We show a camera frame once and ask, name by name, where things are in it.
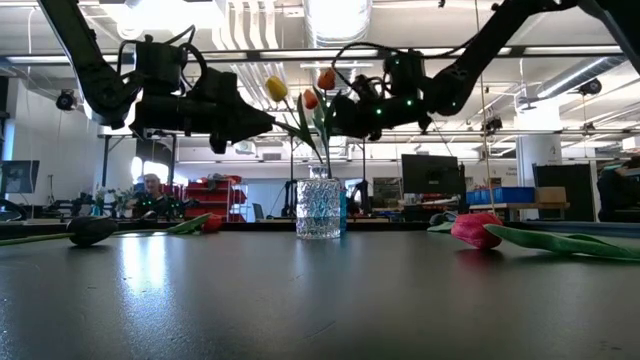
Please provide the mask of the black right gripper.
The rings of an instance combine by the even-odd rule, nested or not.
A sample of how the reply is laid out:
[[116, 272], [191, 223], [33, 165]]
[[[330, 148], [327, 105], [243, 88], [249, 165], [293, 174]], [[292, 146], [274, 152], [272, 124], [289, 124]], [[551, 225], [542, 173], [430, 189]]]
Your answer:
[[331, 134], [361, 138], [362, 132], [370, 141], [378, 140], [382, 131], [409, 123], [417, 123], [425, 133], [433, 122], [427, 103], [418, 95], [396, 96], [362, 105], [338, 94], [331, 102]]

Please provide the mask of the orange artificial tulip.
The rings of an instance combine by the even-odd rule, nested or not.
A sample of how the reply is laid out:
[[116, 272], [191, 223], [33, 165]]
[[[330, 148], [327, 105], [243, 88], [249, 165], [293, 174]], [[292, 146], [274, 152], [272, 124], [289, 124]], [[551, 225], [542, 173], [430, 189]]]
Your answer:
[[328, 140], [326, 138], [324, 126], [325, 112], [323, 110], [323, 104], [324, 98], [316, 88], [309, 88], [303, 92], [302, 106], [305, 122], [308, 125], [313, 126], [318, 138], [318, 144], [316, 147], [318, 148], [319, 153], [325, 157], [326, 161], [328, 161]]
[[322, 117], [320, 118], [321, 125], [318, 127], [318, 131], [321, 135], [326, 155], [327, 174], [329, 178], [332, 177], [330, 138], [332, 135], [332, 122], [334, 119], [335, 107], [329, 101], [328, 92], [334, 90], [335, 86], [336, 72], [332, 67], [329, 67], [320, 72], [316, 81], [316, 87], [314, 88], [319, 101], [320, 110], [322, 111]]

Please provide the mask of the red artificial tulip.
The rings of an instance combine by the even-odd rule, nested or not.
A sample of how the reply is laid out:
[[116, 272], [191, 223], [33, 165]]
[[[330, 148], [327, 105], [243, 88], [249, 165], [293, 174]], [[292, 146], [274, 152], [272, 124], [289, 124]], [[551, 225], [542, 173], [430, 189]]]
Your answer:
[[200, 215], [191, 220], [182, 222], [166, 230], [170, 234], [209, 234], [217, 232], [223, 225], [223, 218], [212, 213]]
[[502, 241], [556, 254], [584, 254], [594, 257], [640, 261], [640, 249], [618, 246], [587, 235], [555, 235], [507, 227], [491, 213], [459, 215], [453, 222], [453, 237], [481, 250], [493, 249]]

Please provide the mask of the black artificial tulip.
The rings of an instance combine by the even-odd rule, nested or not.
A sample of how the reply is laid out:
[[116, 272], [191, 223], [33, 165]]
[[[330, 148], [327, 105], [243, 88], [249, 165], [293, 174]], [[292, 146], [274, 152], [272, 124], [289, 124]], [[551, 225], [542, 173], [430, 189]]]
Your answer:
[[63, 233], [33, 235], [0, 240], [0, 247], [68, 238], [78, 247], [92, 246], [118, 230], [118, 223], [107, 217], [78, 217], [67, 223]]
[[433, 215], [429, 220], [428, 232], [450, 233], [453, 228], [457, 214], [454, 212], [442, 212]]

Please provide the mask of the clear textured glass vase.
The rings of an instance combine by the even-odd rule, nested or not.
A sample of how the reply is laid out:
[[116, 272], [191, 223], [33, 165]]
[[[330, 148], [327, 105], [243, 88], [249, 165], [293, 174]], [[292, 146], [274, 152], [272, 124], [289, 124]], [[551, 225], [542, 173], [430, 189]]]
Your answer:
[[296, 234], [303, 240], [328, 240], [341, 235], [341, 184], [329, 177], [326, 165], [309, 167], [297, 182]]

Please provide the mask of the yellow artificial tulip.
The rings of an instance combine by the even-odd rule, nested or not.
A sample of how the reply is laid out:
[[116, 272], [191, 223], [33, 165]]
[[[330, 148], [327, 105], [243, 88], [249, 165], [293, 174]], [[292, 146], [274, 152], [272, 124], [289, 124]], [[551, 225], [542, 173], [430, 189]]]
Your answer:
[[305, 122], [302, 106], [303, 93], [298, 96], [296, 109], [293, 109], [287, 100], [287, 96], [289, 95], [288, 87], [278, 76], [269, 77], [266, 80], [265, 87], [269, 98], [276, 103], [283, 103], [294, 120], [293, 125], [288, 125], [278, 121], [275, 121], [274, 124], [284, 129], [291, 137], [298, 138], [300, 141], [308, 145], [318, 158], [319, 162], [324, 164], [327, 168], [325, 157], [319, 153], [319, 150], [316, 147], [318, 144], [317, 133], [313, 129], [312, 125], [308, 125]]

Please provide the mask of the red storage shelf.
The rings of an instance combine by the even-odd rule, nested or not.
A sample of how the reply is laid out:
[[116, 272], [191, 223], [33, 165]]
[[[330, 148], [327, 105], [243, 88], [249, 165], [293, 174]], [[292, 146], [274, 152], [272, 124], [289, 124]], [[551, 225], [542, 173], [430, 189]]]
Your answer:
[[211, 213], [225, 222], [244, 223], [247, 213], [247, 196], [242, 178], [236, 175], [200, 178], [184, 189], [184, 216], [195, 218]]

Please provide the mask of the black computer monitor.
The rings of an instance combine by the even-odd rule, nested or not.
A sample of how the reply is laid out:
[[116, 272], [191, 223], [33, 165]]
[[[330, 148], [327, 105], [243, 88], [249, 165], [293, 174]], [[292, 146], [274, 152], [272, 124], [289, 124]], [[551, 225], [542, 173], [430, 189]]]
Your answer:
[[39, 165], [39, 160], [0, 161], [0, 193], [33, 193]]
[[456, 157], [403, 154], [401, 165], [406, 194], [455, 195], [462, 191]]

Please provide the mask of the person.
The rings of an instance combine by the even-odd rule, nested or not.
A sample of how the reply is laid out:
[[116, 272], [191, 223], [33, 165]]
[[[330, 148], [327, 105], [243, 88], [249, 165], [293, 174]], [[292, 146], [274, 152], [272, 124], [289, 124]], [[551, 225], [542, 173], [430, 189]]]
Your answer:
[[178, 220], [184, 216], [184, 206], [179, 199], [163, 192], [160, 178], [153, 173], [143, 176], [144, 189], [127, 202], [133, 218], [165, 218]]
[[640, 223], [640, 181], [627, 176], [636, 168], [640, 168], [640, 156], [601, 172], [597, 180], [601, 222]]

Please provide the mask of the green potted plants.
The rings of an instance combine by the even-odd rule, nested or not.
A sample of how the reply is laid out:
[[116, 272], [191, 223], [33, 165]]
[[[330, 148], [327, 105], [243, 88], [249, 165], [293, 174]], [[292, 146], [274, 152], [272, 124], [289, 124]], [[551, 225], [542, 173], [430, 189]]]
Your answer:
[[98, 187], [93, 195], [94, 204], [91, 208], [91, 214], [115, 219], [125, 218], [130, 212], [134, 195], [133, 186], [124, 189]]

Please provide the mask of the blue storage bins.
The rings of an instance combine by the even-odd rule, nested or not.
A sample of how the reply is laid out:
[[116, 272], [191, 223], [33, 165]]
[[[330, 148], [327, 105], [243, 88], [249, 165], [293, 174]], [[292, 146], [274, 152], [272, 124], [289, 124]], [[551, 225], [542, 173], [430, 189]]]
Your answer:
[[466, 202], [469, 205], [489, 205], [491, 201], [501, 203], [535, 203], [536, 190], [534, 187], [496, 187], [478, 189], [466, 193]]

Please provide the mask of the white pillar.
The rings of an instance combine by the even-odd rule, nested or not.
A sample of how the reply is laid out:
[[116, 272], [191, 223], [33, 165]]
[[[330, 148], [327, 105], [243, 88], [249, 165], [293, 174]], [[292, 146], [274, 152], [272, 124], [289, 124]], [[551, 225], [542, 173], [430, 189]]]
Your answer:
[[[514, 119], [517, 130], [561, 130], [557, 105], [538, 105], [536, 108], [517, 112]], [[562, 163], [561, 136], [559, 134], [519, 135], [516, 141], [518, 185], [535, 185], [535, 165], [560, 165]]]

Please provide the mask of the wooden workbench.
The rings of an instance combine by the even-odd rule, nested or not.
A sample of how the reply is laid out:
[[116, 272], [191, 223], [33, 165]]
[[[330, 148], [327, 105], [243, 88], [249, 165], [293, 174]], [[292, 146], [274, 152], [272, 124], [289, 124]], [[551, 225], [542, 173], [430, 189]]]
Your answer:
[[492, 212], [496, 214], [498, 211], [505, 213], [504, 218], [507, 221], [519, 221], [521, 210], [558, 210], [559, 220], [565, 219], [565, 212], [570, 207], [569, 203], [498, 203], [485, 205], [470, 205], [469, 212]]

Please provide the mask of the black panel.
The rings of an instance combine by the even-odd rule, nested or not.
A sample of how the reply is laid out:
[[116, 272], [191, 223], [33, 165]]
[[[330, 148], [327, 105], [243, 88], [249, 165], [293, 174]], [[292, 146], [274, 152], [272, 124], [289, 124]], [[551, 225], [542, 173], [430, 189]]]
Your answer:
[[595, 220], [591, 169], [587, 164], [533, 165], [532, 169], [538, 201], [566, 205], [564, 210], [540, 210], [541, 220]]

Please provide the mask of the silver ceiling duct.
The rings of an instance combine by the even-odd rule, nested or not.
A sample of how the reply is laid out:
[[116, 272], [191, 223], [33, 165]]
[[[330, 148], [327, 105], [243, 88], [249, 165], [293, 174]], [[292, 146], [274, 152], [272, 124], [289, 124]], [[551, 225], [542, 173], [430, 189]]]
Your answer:
[[310, 48], [342, 47], [367, 36], [373, 0], [302, 0]]

